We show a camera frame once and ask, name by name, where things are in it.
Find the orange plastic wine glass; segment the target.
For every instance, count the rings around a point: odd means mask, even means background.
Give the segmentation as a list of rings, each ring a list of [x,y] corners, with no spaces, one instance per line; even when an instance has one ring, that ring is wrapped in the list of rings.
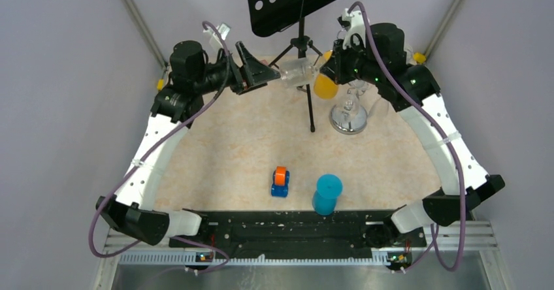
[[[338,93],[338,85],[320,72],[314,81],[313,90],[320,99],[330,100]]]

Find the clear wine glass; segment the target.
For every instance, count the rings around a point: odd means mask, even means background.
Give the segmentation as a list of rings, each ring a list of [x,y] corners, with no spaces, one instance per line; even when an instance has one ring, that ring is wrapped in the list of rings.
[[[342,100],[332,109],[333,120],[337,123],[348,123],[354,120],[361,109],[360,96],[368,89],[369,84],[355,80],[348,83],[348,90]]]

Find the blue plastic wine glass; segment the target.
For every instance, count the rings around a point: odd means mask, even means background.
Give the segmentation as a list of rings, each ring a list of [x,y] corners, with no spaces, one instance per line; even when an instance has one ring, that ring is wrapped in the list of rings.
[[[321,216],[334,212],[339,196],[342,194],[341,179],[334,174],[324,174],[316,182],[316,190],[312,197],[312,207]]]

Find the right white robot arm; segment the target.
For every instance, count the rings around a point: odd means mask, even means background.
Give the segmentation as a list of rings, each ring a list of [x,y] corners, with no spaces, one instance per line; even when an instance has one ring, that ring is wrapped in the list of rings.
[[[439,190],[386,217],[385,241],[399,246],[420,227],[447,227],[504,189],[503,177],[489,174],[463,141],[430,70],[409,62],[404,31],[390,23],[372,25],[371,40],[378,50],[374,54],[363,24],[341,26],[345,34],[334,41],[322,73],[338,85],[361,80],[376,86],[378,95],[412,128],[441,183]]]

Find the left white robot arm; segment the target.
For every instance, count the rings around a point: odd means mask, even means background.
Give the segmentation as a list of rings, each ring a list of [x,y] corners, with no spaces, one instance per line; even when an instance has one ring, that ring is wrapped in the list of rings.
[[[95,204],[90,231],[103,219],[118,233],[155,246],[166,237],[184,235],[193,246],[207,243],[209,228],[193,212],[160,212],[153,208],[161,177],[177,144],[193,122],[211,107],[225,89],[242,95],[279,79],[280,73],[255,58],[242,42],[235,44],[241,65],[237,65],[223,43],[211,63],[202,45],[194,40],[177,43],[169,58],[168,82],[156,94],[147,128],[135,158],[123,180]]]

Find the black music stand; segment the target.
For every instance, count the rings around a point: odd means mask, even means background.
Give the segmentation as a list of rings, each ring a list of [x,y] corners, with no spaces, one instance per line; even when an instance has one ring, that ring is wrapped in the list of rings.
[[[298,35],[290,40],[289,45],[273,61],[271,65],[284,57],[290,50],[298,50],[298,58],[305,58],[307,49],[313,50],[319,57],[323,54],[313,44],[313,40],[305,34],[305,18],[330,5],[336,0],[247,0],[250,13],[250,23],[254,35],[269,37],[297,24]]]

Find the yellow corner clamp right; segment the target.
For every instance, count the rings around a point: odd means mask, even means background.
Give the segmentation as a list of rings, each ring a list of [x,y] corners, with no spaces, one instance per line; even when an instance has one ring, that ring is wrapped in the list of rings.
[[[418,65],[422,65],[427,62],[427,57],[419,52],[415,52],[412,58]]]

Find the yellow clamp left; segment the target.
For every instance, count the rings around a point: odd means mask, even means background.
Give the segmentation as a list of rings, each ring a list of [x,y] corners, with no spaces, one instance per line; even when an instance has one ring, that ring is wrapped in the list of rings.
[[[157,90],[161,91],[163,89],[164,85],[165,85],[164,79],[159,79],[158,82],[157,82],[157,86],[156,86]]]

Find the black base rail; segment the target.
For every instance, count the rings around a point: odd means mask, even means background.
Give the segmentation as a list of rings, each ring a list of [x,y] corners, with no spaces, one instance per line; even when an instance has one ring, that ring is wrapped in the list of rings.
[[[422,228],[400,234],[390,210],[204,211],[190,239],[231,259],[368,259],[374,249],[425,247]]]

